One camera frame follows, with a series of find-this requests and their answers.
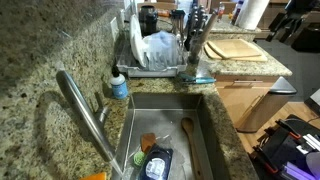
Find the black coffee maker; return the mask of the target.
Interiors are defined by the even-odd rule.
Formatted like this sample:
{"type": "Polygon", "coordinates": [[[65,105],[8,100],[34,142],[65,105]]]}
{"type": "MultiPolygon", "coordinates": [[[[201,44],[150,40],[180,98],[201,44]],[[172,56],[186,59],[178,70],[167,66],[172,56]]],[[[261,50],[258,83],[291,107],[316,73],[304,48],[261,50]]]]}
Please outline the black coffee maker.
{"type": "Polygon", "coordinates": [[[144,36],[151,35],[157,31],[158,13],[154,6],[143,5],[139,12],[139,22],[144,36]]]}

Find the orange sponge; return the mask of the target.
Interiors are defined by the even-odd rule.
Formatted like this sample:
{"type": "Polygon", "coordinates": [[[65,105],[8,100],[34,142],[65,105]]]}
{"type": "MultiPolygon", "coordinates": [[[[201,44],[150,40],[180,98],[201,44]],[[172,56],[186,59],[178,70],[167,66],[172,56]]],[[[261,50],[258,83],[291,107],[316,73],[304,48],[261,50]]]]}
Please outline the orange sponge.
{"type": "Polygon", "coordinates": [[[101,172],[93,175],[89,175],[86,177],[82,177],[79,180],[106,180],[107,174],[106,172],[101,172]]]}

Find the stainless steel sink basin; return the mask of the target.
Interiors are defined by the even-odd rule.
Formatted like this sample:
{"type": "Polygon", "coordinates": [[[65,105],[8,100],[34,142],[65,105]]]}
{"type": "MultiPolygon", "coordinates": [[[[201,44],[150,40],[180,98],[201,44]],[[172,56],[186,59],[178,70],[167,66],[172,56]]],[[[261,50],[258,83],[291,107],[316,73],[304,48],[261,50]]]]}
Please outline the stainless steel sink basin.
{"type": "Polygon", "coordinates": [[[213,125],[213,114],[199,94],[135,93],[129,98],[111,180],[137,180],[139,167],[133,162],[141,149],[141,137],[153,133],[156,143],[173,150],[168,180],[195,180],[191,148],[181,120],[193,120],[193,139],[204,180],[230,180],[213,125]]]}

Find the grey dish drying rack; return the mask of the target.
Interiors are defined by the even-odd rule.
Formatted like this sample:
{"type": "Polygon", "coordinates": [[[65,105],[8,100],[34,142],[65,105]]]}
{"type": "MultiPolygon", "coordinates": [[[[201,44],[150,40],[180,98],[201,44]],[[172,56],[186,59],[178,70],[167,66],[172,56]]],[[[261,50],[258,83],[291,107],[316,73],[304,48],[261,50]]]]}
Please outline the grey dish drying rack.
{"type": "Polygon", "coordinates": [[[134,35],[117,56],[116,66],[129,77],[175,77],[187,63],[175,36],[141,39],[134,35]]]}

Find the black knife block with knives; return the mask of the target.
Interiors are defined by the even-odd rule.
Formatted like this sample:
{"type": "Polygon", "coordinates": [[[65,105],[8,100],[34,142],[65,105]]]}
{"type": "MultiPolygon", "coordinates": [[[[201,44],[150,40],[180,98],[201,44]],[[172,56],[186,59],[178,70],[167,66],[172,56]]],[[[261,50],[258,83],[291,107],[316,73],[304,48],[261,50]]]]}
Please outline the black knife block with knives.
{"type": "Polygon", "coordinates": [[[193,6],[191,13],[188,15],[187,21],[187,39],[184,42],[184,46],[187,51],[190,50],[190,41],[193,36],[199,34],[204,24],[207,20],[207,15],[205,14],[205,8],[203,5],[193,6]]]}

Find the black plastic food tray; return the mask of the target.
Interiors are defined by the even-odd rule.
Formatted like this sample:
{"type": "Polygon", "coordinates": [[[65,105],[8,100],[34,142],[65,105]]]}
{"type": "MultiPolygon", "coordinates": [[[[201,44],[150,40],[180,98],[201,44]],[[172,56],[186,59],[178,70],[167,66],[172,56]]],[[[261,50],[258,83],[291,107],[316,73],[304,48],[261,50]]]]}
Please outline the black plastic food tray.
{"type": "Polygon", "coordinates": [[[138,180],[167,180],[172,158],[171,148],[163,148],[154,144],[146,156],[138,180]]]}

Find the lower wooden cutting board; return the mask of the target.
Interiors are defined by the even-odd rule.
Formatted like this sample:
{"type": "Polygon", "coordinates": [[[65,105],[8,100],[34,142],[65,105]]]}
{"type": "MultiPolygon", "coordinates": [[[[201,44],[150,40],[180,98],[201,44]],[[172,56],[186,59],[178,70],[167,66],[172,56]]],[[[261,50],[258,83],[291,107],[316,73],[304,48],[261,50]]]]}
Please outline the lower wooden cutting board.
{"type": "MultiPolygon", "coordinates": [[[[204,46],[204,51],[205,51],[206,55],[210,59],[222,60],[222,57],[219,56],[216,52],[214,52],[208,44],[206,44],[204,46]]],[[[254,57],[239,57],[239,58],[235,58],[235,61],[265,62],[265,61],[267,61],[267,57],[264,54],[262,54],[260,56],[254,56],[254,57]]]]}

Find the upper wooden cutting board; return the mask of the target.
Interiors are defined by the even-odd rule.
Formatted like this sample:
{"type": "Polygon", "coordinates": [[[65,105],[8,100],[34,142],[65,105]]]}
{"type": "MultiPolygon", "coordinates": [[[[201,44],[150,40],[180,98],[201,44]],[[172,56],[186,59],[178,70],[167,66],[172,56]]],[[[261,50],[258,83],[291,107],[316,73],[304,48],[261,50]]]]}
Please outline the upper wooden cutting board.
{"type": "Polygon", "coordinates": [[[208,41],[209,47],[223,59],[260,56],[261,52],[243,39],[208,41]]]}

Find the stainless steel kitchen faucet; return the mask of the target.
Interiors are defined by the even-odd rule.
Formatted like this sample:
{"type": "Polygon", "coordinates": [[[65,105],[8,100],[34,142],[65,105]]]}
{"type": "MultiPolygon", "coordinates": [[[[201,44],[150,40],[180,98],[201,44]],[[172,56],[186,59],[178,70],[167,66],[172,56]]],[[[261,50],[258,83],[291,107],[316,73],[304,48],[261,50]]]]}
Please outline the stainless steel kitchen faucet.
{"type": "Polygon", "coordinates": [[[104,130],[108,108],[100,107],[96,112],[93,112],[74,79],[66,70],[57,71],[56,81],[69,106],[82,120],[83,129],[90,138],[90,142],[95,146],[101,157],[112,165],[119,176],[122,176],[123,170],[116,160],[115,149],[109,142],[104,130]]]}

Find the black orange equipment case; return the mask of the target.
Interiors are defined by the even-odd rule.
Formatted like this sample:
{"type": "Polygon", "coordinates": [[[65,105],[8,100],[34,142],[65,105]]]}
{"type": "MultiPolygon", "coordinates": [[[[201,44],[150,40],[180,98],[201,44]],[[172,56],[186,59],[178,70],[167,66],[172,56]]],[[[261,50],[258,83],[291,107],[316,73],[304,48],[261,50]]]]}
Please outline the black orange equipment case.
{"type": "Polygon", "coordinates": [[[290,115],[265,132],[250,154],[259,180],[319,180],[319,128],[290,115]]]}

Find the green scrubber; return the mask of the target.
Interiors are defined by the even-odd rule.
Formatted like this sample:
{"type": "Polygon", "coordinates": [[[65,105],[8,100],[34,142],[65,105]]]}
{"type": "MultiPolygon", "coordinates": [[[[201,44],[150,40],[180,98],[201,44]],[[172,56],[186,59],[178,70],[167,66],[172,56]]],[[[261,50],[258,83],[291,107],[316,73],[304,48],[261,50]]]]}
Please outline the green scrubber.
{"type": "Polygon", "coordinates": [[[133,162],[135,165],[141,167],[145,161],[146,154],[142,151],[138,151],[134,154],[133,162]]]}

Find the long wooden spoon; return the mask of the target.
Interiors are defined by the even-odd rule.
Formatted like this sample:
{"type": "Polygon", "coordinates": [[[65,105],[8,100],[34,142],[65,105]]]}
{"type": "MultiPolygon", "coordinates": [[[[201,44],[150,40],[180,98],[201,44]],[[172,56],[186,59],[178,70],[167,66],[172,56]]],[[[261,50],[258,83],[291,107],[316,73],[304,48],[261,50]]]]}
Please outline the long wooden spoon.
{"type": "Polygon", "coordinates": [[[193,138],[193,131],[194,131],[193,120],[191,118],[184,117],[181,120],[181,126],[182,126],[183,130],[185,131],[185,133],[188,137],[189,144],[190,144],[195,179],[196,180],[203,180],[202,169],[201,169],[201,165],[200,165],[200,162],[198,159],[198,154],[196,151],[196,146],[195,146],[194,138],[193,138]]]}

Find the white paper towel roll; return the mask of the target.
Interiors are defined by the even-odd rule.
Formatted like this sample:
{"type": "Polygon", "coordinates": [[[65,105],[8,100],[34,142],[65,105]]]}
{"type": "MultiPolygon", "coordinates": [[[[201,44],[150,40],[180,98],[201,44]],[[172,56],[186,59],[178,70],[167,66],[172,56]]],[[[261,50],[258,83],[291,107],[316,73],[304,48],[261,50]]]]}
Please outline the white paper towel roll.
{"type": "Polygon", "coordinates": [[[236,25],[246,30],[255,30],[270,0],[245,0],[236,25]]]}

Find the steel lidded trash can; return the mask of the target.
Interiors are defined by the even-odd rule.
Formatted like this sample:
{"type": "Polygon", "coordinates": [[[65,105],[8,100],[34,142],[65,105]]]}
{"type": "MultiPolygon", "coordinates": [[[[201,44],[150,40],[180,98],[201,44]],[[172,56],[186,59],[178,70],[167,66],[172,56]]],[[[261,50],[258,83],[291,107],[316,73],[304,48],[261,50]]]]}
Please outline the steel lidded trash can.
{"type": "Polygon", "coordinates": [[[236,123],[236,130],[241,133],[257,132],[296,93],[297,90],[284,77],[279,77],[267,94],[243,114],[236,123]]]}

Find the teal handled scissors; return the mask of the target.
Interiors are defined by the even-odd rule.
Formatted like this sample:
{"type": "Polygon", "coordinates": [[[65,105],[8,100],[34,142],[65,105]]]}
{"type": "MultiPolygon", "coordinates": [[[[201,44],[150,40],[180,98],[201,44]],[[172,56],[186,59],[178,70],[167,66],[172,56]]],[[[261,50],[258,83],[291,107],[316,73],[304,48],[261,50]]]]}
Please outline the teal handled scissors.
{"type": "Polygon", "coordinates": [[[215,82],[215,79],[212,77],[195,77],[185,73],[179,73],[178,76],[184,83],[189,84],[210,84],[215,82]]]}

